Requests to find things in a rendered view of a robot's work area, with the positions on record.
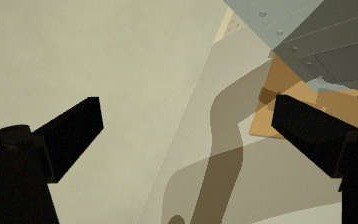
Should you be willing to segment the brown wooden board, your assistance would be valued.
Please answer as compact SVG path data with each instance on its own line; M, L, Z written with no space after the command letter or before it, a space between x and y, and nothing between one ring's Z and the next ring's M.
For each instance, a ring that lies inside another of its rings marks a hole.
M276 95L284 94L358 128L358 90L314 93L274 54L249 135L287 140L271 126Z

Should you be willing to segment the dark grey rack frame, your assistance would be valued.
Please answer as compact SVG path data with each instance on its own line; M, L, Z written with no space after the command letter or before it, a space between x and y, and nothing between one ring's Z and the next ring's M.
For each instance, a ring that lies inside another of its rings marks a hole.
M358 0L223 0L314 92L358 90Z

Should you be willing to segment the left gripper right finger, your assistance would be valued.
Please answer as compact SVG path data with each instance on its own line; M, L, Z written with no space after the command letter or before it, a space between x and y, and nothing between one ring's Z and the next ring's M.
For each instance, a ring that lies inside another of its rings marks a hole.
M289 95L276 95L271 126L330 178L342 178L342 224L358 224L358 128Z

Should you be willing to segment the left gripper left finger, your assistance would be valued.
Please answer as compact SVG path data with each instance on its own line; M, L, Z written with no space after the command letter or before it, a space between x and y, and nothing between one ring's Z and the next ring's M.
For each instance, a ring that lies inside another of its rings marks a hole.
M0 129L0 224L60 224L48 184L58 183L104 129L88 97L31 133Z

